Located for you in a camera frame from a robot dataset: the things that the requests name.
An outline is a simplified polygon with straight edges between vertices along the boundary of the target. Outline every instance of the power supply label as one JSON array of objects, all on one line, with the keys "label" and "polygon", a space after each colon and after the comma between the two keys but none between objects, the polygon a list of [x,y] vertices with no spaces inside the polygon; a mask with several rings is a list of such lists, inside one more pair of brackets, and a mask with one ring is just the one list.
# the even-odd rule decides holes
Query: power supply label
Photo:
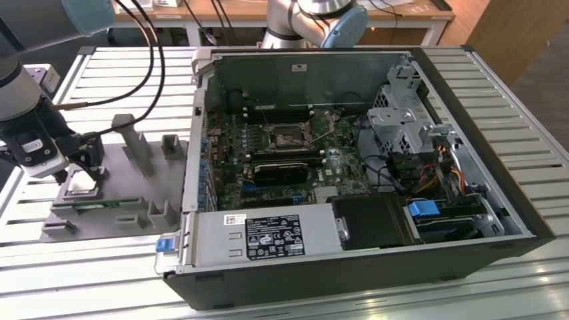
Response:
[{"label": "power supply label", "polygon": [[245,219],[249,260],[305,255],[299,215]]}]

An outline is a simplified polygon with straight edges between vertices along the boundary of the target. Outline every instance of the robotic arm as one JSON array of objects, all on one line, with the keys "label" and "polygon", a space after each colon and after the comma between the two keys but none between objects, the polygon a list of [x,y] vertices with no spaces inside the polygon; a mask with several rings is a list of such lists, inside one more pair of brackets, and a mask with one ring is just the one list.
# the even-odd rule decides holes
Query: robotic arm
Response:
[{"label": "robotic arm", "polygon": [[368,26],[356,0],[268,0],[264,49],[353,47]]},{"label": "robotic arm", "polygon": [[63,182],[68,161],[88,170],[103,158],[103,148],[88,148],[100,140],[83,143],[51,110],[52,102],[18,55],[89,37],[109,28],[113,19],[111,0],[0,0],[0,138],[7,144],[0,154],[32,177],[54,175]]}]

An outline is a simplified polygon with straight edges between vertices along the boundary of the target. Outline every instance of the slotted metal surface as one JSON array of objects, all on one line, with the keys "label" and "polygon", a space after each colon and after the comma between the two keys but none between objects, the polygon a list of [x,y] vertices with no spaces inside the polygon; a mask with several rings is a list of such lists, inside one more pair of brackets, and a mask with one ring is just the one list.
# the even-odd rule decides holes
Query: slotted metal surface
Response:
[{"label": "slotted metal surface", "polygon": [[[496,152],[545,216],[559,240],[505,259],[467,279],[264,305],[232,311],[192,310],[153,272],[159,236],[74,243],[38,242],[58,186],[52,179],[4,188],[0,218],[0,319],[559,319],[569,309],[569,170],[559,144],[504,90],[476,56],[460,48],[427,49]],[[191,49],[167,50],[167,96],[151,119],[137,124],[148,140],[189,135],[195,87]],[[145,74],[143,48],[100,48],[80,56],[59,102],[97,100],[127,91]],[[136,97],[97,109],[66,112],[80,132],[104,129],[112,115],[140,114],[156,92],[156,78]],[[440,107],[435,106],[445,120]],[[119,142],[108,135],[105,142]]]}]

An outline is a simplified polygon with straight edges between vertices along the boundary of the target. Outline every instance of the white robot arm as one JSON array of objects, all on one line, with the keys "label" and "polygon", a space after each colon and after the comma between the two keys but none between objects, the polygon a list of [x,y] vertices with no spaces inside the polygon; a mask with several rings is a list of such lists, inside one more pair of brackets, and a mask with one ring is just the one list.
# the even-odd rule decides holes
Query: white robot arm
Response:
[{"label": "white robot arm", "polygon": [[264,49],[353,47],[368,26],[356,0],[268,0]]}]

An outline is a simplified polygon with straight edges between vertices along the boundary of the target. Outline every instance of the gray fixture base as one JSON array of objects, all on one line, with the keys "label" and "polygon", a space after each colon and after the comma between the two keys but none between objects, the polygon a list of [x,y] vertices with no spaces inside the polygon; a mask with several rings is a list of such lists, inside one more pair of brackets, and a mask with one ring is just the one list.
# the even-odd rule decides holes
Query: gray fixture base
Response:
[{"label": "gray fixture base", "polygon": [[179,157],[164,156],[160,142],[149,143],[155,173],[144,177],[123,144],[105,145],[107,177],[99,196],[67,194],[62,185],[47,218],[42,242],[132,237],[173,232],[180,228],[183,182],[188,142],[180,141]]}]

